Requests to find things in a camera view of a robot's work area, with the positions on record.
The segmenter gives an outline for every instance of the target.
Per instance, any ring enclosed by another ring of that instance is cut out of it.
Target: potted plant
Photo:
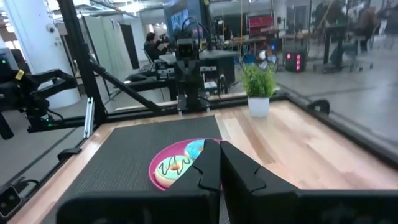
[[[248,96],[251,116],[265,117],[269,111],[269,98],[274,93],[275,80],[271,68],[260,69],[257,65],[244,68],[243,87]]]

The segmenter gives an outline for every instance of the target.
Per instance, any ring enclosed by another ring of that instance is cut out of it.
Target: floor
[[[375,44],[373,51],[364,59],[374,63],[372,70],[364,66],[363,72],[343,71],[336,74],[314,73],[307,69],[304,73],[279,72],[275,77],[285,88],[300,93],[309,99],[324,98],[330,101],[331,108],[339,119],[383,138],[398,146],[398,64],[394,63],[398,53],[384,48],[384,41]],[[104,83],[97,78],[103,101],[108,111],[123,106],[138,105],[124,93],[109,99]],[[233,91],[241,91],[238,84]],[[166,89],[142,92],[141,95],[153,102],[169,100]],[[73,106],[56,112],[64,117],[84,115],[86,98]],[[64,129],[45,133],[28,134],[28,122],[17,111],[6,111],[4,116],[14,131],[10,140],[0,139],[0,185],[5,184],[38,156],[39,162],[21,175],[28,179],[41,179],[57,163],[57,154],[76,145],[83,137],[82,128]]]

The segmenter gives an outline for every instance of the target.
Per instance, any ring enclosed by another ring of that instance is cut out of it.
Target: black clamp
[[[314,102],[307,105],[307,109],[313,111],[319,111],[329,116],[330,103],[327,100],[315,100]]]
[[[71,156],[77,155],[81,152],[80,148],[71,148],[71,149],[64,149],[60,152],[57,157],[59,161],[63,161],[64,159],[69,159]]]

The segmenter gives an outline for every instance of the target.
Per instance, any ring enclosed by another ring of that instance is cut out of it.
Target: chair
[[[361,55],[363,52],[361,51],[361,41],[366,40],[365,36],[360,36],[360,35],[355,35],[353,36],[352,41],[356,43],[356,50],[355,51],[347,51],[345,52],[347,57],[350,59],[349,63],[349,71],[353,72],[354,70],[359,70],[360,72],[363,71],[362,64],[365,62],[362,60]],[[373,68],[373,63],[369,62],[369,68]]]

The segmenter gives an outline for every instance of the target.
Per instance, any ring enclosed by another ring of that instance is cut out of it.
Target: pink plate
[[[149,164],[149,170],[148,170],[148,175],[150,178],[150,181],[160,190],[166,190],[164,187],[162,187],[155,178],[155,171],[157,165],[162,162],[164,159],[170,157],[170,156],[175,156],[175,155],[184,155],[184,149],[187,146],[187,144],[195,141],[195,140],[201,140],[201,139],[213,139],[213,138],[196,138],[196,139],[187,139],[184,141],[176,142],[172,145],[167,146],[165,149],[161,150],[150,162]]]

